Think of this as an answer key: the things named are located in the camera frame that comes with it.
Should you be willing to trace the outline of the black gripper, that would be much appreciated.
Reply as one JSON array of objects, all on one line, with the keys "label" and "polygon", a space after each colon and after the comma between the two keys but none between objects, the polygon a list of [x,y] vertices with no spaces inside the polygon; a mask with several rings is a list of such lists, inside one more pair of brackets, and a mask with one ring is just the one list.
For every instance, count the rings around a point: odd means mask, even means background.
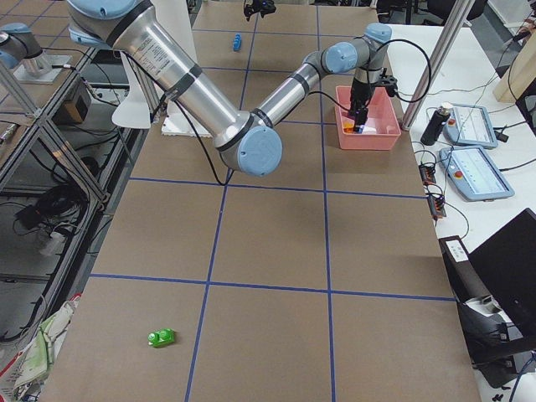
[{"label": "black gripper", "polygon": [[374,94],[374,87],[370,80],[353,78],[350,90],[350,111],[348,118],[352,119],[353,129],[362,133],[368,120],[368,105]]},{"label": "black gripper", "polygon": [[275,12],[276,5],[273,0],[250,0],[243,3],[243,13],[247,20],[257,13],[263,18]]}]

